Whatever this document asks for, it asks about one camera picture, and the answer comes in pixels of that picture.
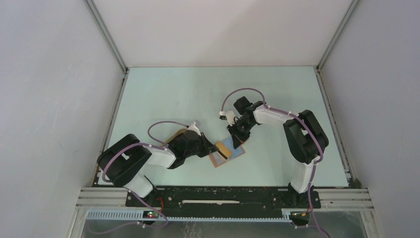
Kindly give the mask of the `tan credit card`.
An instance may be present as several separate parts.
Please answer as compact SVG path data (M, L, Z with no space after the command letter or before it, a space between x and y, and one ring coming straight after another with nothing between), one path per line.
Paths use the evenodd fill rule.
M215 145L219 148L217 155L220 158L227 160L233 155L233 152L228 148L226 141L219 141Z

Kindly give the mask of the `yellow oval tray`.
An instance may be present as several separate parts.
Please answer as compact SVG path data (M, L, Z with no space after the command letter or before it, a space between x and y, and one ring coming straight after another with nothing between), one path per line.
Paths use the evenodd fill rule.
M177 136L182 135L187 129L180 129L177 132L175 132L172 136L170 136L164 143L164 147L167 147L169 142L175 139Z

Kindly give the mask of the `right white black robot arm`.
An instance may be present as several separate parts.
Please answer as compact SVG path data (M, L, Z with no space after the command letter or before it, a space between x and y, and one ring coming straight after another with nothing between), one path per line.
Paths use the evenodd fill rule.
M315 167L323 160L324 151L329 140L310 110L301 113L282 111L269 106L265 100L251 103L246 97L241 97L234 103L236 111L221 109L219 118L228 122L233 147L244 144L251 135L251 129L256 125L271 125L284 130L289 150L296 160L295 172L288 193L288 201L294 207L303 206L307 200L308 191L315 176Z

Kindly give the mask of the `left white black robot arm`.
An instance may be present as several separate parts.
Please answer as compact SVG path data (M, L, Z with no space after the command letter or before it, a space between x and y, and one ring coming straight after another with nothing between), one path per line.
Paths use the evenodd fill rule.
M143 166L175 169L189 157L203 158L217 151L204 133L188 129L174 134L165 147L141 142L134 134L128 134L102 152L97 164L105 181L137 194L138 201L148 207L156 202L157 194L152 182L140 173Z

